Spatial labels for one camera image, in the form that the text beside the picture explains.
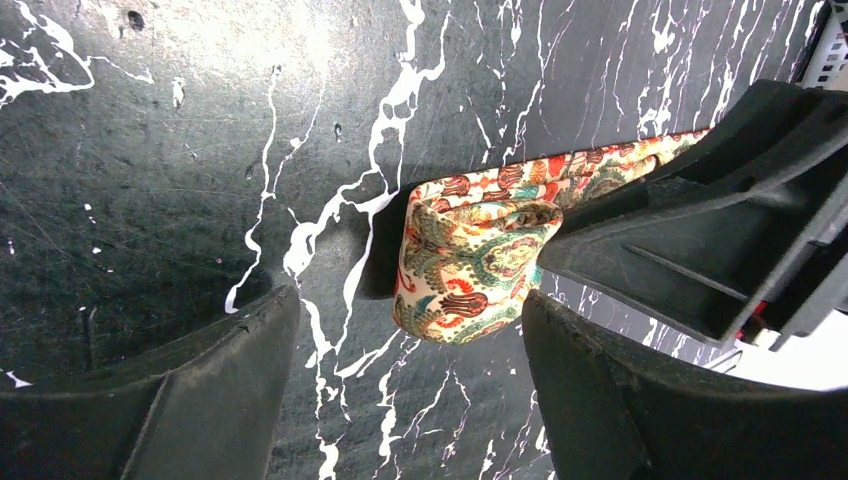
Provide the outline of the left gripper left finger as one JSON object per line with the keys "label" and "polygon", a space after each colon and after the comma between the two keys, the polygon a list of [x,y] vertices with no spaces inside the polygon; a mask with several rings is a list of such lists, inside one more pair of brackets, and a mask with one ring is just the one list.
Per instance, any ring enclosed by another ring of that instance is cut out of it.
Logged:
{"label": "left gripper left finger", "polygon": [[279,288],[120,364],[1,394],[5,479],[262,479],[300,320]]}

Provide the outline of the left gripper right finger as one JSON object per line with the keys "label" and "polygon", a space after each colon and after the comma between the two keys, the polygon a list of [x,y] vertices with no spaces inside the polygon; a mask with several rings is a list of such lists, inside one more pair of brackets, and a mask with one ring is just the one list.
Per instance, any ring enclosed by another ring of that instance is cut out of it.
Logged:
{"label": "left gripper right finger", "polygon": [[672,358],[542,292],[523,339],[561,479],[843,479],[847,393],[744,380]]}

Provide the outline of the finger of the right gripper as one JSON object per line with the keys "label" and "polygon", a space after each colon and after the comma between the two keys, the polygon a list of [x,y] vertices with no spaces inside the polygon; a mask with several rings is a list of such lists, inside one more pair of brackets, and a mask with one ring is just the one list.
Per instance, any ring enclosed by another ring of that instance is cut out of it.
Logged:
{"label": "finger of the right gripper", "polygon": [[702,342],[847,307],[847,95],[760,80],[681,155],[565,215],[540,265]]}

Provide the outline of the colourful floral patterned tie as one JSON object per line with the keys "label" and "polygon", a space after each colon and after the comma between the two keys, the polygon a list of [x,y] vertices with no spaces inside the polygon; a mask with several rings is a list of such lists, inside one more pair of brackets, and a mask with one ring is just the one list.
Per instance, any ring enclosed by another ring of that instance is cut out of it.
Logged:
{"label": "colourful floral patterned tie", "polygon": [[529,160],[415,187],[408,199],[392,319],[419,339],[459,345],[521,313],[537,259],[574,207],[667,164],[706,130]]}

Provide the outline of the white plastic basket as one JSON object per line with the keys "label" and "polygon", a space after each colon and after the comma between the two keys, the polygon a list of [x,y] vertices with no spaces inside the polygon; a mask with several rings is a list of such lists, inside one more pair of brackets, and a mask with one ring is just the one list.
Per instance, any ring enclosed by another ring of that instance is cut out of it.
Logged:
{"label": "white plastic basket", "polygon": [[839,89],[847,78],[847,2],[828,1],[823,30],[816,40],[798,84],[804,88]]}

